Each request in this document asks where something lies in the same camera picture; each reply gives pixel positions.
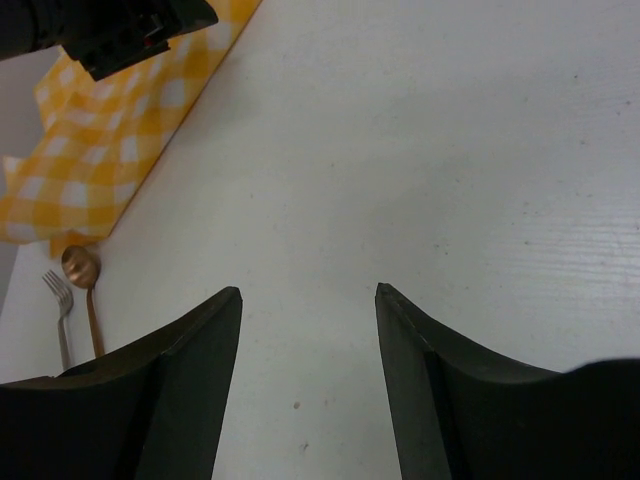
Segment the yellow checked cloth placemat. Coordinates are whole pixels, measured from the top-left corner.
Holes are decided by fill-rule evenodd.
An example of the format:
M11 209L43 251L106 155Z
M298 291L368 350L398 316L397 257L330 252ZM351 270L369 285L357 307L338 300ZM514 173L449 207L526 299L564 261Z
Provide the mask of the yellow checked cloth placemat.
M40 142L27 158L2 161L2 240L47 240L56 256L110 235L259 4L211 5L216 25L105 80L59 54L34 90Z

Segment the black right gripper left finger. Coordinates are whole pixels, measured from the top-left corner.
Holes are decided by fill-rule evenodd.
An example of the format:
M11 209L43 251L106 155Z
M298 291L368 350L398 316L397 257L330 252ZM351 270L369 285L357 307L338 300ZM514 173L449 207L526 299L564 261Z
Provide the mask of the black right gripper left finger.
M226 287L102 357L3 384L2 478L211 478L241 316Z

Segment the silver fork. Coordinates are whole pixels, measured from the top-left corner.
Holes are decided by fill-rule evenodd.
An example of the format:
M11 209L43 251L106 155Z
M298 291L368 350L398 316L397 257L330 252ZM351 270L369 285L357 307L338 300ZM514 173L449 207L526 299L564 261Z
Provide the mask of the silver fork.
M73 293L66 283L52 270L49 270L43 277L59 307L59 319L57 321L57 331L59 349L61 355L62 368L64 371L71 367L71 357L67 341L65 320L74 305Z

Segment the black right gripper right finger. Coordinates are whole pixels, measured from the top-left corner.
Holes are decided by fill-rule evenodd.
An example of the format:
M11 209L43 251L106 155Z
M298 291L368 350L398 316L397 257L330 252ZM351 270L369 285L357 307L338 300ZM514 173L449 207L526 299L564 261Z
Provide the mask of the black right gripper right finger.
M375 295L405 479L635 479L639 363L558 373L498 354L389 284Z

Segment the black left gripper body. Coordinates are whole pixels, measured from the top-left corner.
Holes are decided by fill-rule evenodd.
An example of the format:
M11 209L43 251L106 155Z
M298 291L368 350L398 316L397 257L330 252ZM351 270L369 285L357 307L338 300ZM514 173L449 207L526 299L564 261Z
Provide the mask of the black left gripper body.
M1 59L59 46L99 81L218 21L203 0L5 0Z

